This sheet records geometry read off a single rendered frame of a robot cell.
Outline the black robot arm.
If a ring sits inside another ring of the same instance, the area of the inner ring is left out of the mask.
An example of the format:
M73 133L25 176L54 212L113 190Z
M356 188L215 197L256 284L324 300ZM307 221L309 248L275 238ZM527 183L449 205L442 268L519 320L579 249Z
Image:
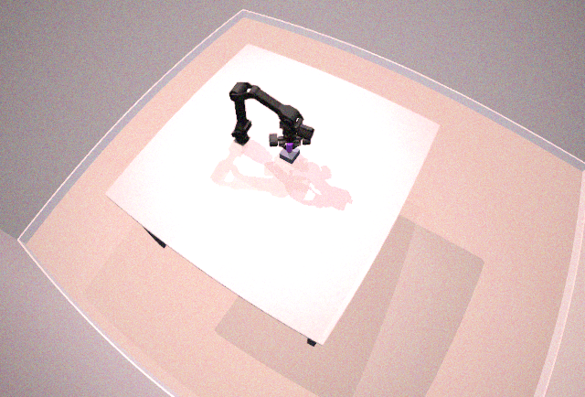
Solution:
M248 89L251 89L250 92L248 92ZM309 141L311 141L314 135L315 130L313 127L303 124L304 118L297 108L280 103L274 97L271 97L268 93L260 89L258 85L252 85L248 82L237 82L232 90L230 90L229 98L234 102L237 116L237 123L231 136L235 138L233 142L238 145L243 146L250 140L248 131L252 127L252 123L247 118L245 109L245 101L248 99L254 99L260 102L277 114L280 120L279 129L282 129L282 134L283 131L288 135L297 133L297 136Z

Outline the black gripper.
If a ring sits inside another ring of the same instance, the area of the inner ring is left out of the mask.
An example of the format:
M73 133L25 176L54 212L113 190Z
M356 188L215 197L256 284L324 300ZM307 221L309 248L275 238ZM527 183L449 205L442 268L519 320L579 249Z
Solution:
M301 141L303 140L303 145L310 145L311 141L304 139L300 136L297 136L296 133L292 135L288 135L283 131L283 135L277 136L277 133L269 133L269 146L274 147L278 146L282 147L286 150L286 143L293 143L292 149L301 146Z

